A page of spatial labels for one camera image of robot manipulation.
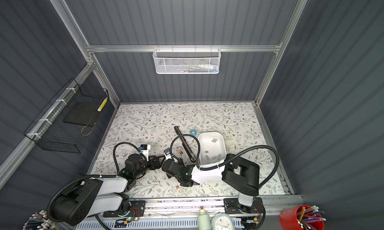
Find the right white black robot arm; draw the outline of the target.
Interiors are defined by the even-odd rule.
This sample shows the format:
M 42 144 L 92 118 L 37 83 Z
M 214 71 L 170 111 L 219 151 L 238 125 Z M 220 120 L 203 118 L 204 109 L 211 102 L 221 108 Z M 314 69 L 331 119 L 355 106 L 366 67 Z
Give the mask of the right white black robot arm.
M 184 166 L 172 154 L 172 148 L 166 152 L 169 155 L 162 164 L 162 171 L 169 178 L 178 180 L 182 187 L 192 187 L 194 184 L 223 181 L 238 191 L 238 202 L 230 207 L 241 213 L 250 213 L 257 204 L 256 197 L 260 188 L 265 185 L 277 172 L 280 156 L 276 149 L 267 145 L 256 145 L 237 154 L 226 151 L 223 136 L 218 132 L 202 133 L 198 137 L 191 136 L 197 143 L 196 161 L 192 165 Z M 275 156 L 275 163 L 271 173 L 260 181 L 260 166 L 243 158 L 251 151 L 266 149 Z

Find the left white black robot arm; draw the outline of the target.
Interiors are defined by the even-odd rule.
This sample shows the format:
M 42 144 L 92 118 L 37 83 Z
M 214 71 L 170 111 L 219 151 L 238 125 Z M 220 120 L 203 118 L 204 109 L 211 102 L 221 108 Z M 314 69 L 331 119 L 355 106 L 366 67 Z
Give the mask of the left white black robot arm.
M 118 143 L 113 148 L 116 174 L 86 175 L 66 184 L 48 203 L 46 214 L 49 220 L 75 226 L 87 217 L 97 217 L 104 212 L 119 217 L 140 216 L 124 193 L 148 171 L 160 169 L 165 156 L 150 156 L 150 146 L 141 145 L 134 147 L 137 152 L 129 155 L 125 167 L 120 168 L 116 151 L 121 145 Z

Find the pink staple box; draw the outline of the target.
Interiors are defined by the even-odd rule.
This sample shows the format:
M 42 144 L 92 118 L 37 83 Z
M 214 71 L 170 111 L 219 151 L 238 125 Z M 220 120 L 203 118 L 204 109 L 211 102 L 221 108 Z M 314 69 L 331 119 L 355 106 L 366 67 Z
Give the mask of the pink staple box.
M 187 161 L 186 155 L 183 152 L 183 149 L 182 148 L 178 148 L 178 153 L 179 153 L 179 155 L 181 157 L 181 160 L 183 161 L 184 166 L 186 166 L 188 164 L 188 161 Z

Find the black stapler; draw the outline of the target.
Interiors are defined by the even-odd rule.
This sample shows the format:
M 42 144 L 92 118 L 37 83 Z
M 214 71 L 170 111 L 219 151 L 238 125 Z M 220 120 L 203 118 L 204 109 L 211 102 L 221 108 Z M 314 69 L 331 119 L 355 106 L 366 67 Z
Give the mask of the black stapler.
M 191 160 L 192 163 L 195 163 L 196 162 L 196 156 L 195 154 L 193 153 L 193 151 L 191 150 L 189 144 L 187 143 L 186 139 L 184 138 L 184 136 L 182 135 L 180 129 L 178 126 L 175 126 L 174 127 L 174 130 L 177 134 L 177 136 L 180 136 L 180 140 L 182 141 L 182 146 L 183 148 L 185 149 L 189 159 Z

